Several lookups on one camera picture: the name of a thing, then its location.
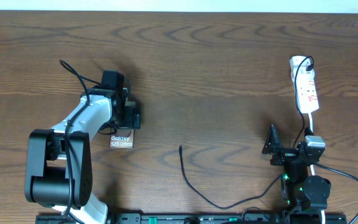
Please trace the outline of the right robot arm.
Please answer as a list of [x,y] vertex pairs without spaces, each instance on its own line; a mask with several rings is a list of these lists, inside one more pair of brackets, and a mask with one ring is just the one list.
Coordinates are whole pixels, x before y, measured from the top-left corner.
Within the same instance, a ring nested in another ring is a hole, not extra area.
[[282,197],[288,202],[288,209],[280,212],[283,223],[321,223],[325,221],[321,212],[328,207],[331,183],[308,168],[318,163],[325,151],[322,137],[309,129],[296,148],[283,147],[274,125],[268,129],[262,154],[270,154],[270,164],[282,166]]

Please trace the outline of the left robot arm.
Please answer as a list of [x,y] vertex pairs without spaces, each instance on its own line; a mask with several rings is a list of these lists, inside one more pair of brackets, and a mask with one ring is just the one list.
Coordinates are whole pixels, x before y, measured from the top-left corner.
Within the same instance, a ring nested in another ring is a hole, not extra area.
[[92,192],[90,142],[101,130],[139,129],[140,109],[128,101],[128,79],[106,70],[85,89],[79,105],[50,129],[35,129],[28,141],[24,194],[27,201],[58,211],[36,223],[115,223],[109,207]]

